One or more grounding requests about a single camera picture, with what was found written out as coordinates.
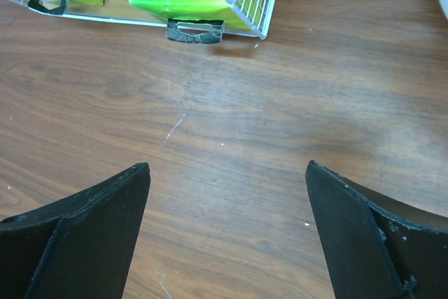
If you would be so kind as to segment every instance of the wood grain surface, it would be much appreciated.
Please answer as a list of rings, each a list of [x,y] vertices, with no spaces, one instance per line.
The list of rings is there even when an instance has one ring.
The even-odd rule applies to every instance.
[[[447,42],[437,0],[278,0],[217,47],[0,1],[0,218],[146,161],[124,298],[334,298],[305,167],[448,216]]]

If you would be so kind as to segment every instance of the wooden table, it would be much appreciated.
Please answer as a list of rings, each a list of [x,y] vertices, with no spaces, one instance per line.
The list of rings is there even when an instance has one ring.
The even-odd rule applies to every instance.
[[[437,0],[278,0],[216,47],[0,1],[0,218],[147,161],[124,298],[334,298],[305,167],[448,216],[447,42]]]

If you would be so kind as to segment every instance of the white scratch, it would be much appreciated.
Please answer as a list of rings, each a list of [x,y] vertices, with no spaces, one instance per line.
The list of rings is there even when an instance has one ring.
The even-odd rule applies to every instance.
[[[173,126],[173,128],[171,129],[171,131],[169,132],[169,134],[167,135],[167,138],[163,141],[163,144],[167,143],[168,138],[170,138],[170,136],[173,134],[174,130],[182,123],[182,119],[180,119],[180,121],[177,122],[177,124],[175,124],[175,126]]]
[[[165,293],[168,295],[168,298],[172,299],[171,294],[169,294],[168,290],[163,285],[163,282],[165,281],[165,273],[163,273],[163,270],[156,270],[155,273],[157,273],[158,275],[163,277],[162,281],[160,282],[160,285],[161,285],[163,291],[165,291]]]

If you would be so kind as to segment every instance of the wooden floor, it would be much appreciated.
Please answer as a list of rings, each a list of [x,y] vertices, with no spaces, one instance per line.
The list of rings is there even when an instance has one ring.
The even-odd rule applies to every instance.
[[[448,216],[437,0],[278,0],[266,41],[164,35],[0,1],[0,218],[146,161],[124,298],[329,299],[309,160]]]

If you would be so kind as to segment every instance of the black plastic handle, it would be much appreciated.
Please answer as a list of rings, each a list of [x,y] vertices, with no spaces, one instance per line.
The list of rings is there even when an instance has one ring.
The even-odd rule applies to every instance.
[[[179,24],[210,25],[211,30],[198,34],[183,32]],[[221,20],[174,20],[168,19],[167,38],[184,43],[202,43],[205,45],[220,43],[223,40],[224,21]]]
[[[30,0],[28,1],[28,7],[32,10],[38,11],[42,14],[50,14],[50,15],[63,15],[67,9],[67,0],[56,0],[61,2],[61,6],[49,9],[44,5],[41,5],[41,0]]]

